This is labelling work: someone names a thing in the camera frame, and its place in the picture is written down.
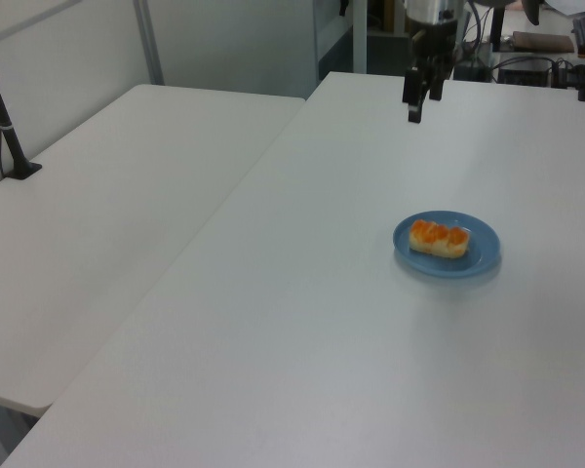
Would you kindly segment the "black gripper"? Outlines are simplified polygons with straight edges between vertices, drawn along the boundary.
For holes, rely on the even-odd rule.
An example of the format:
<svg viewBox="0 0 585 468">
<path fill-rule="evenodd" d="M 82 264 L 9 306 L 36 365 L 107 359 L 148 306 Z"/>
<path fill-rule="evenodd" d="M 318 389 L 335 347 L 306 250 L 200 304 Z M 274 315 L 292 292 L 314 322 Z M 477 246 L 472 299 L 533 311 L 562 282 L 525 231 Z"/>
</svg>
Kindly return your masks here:
<svg viewBox="0 0 585 468">
<path fill-rule="evenodd" d="M 408 106 L 408 119 L 419 123 L 425 98 L 422 68 L 429 68 L 429 98 L 441 100 L 445 81 L 445 65 L 453 62 L 457 20 L 441 23 L 410 21 L 410 48 L 415 67 L 406 71 L 402 102 Z"/>
</svg>

